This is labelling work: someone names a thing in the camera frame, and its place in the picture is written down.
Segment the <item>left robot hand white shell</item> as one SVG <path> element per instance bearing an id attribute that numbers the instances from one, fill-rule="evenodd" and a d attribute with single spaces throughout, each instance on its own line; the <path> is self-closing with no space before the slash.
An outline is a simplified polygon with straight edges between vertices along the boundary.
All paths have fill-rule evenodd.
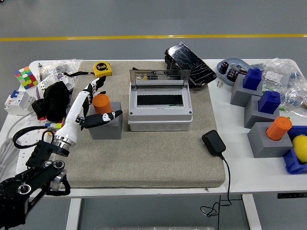
<path id="1" fill-rule="evenodd" d="M 111 113 L 87 115 L 93 103 L 94 94 L 104 85 L 106 77 L 100 77 L 90 82 L 75 98 L 64 126 L 55 133 L 53 144 L 69 149 L 77 142 L 77 134 L 83 128 L 93 128 L 105 125 L 122 114 L 121 110 Z"/>

